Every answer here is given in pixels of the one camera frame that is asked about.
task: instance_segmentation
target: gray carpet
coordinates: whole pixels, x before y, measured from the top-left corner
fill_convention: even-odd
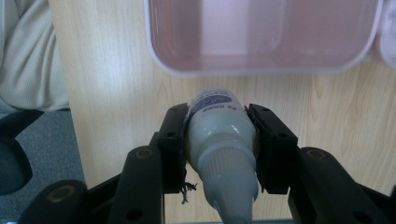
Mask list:
[[[31,163],[33,177],[23,189],[0,196],[0,223],[18,220],[46,186],[64,179],[84,181],[70,112],[45,113],[17,140]]]

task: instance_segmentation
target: light wood surface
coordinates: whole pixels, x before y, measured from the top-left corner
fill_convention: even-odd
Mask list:
[[[299,146],[331,152],[359,183],[390,194],[396,184],[396,70],[360,63],[334,75],[181,78],[149,55],[143,1],[50,0],[84,175],[91,188],[118,174],[147,145],[166,110],[222,86],[241,104],[271,108]],[[167,222],[219,220],[198,183],[181,205],[166,196]],[[290,217],[286,196],[261,194],[255,219]]]

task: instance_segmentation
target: glue bottle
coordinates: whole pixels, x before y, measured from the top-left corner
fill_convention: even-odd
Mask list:
[[[224,223],[251,223],[258,194],[257,133],[236,97],[223,88],[199,92],[187,137],[186,155],[204,183],[206,200]]]

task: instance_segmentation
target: white cloth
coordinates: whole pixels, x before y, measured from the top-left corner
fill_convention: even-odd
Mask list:
[[[0,2],[0,111],[69,107],[48,1]]]

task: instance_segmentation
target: wooden table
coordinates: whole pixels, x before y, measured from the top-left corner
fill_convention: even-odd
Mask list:
[[[150,57],[143,1],[50,0],[84,175],[91,188],[118,174],[149,143],[166,110],[222,86],[241,104],[273,109],[299,146],[331,152],[353,178],[390,194],[396,184],[396,70],[360,63],[334,75],[181,78]],[[190,202],[166,196],[168,222],[219,220],[198,183]],[[290,217],[286,196],[261,194],[255,219]]]

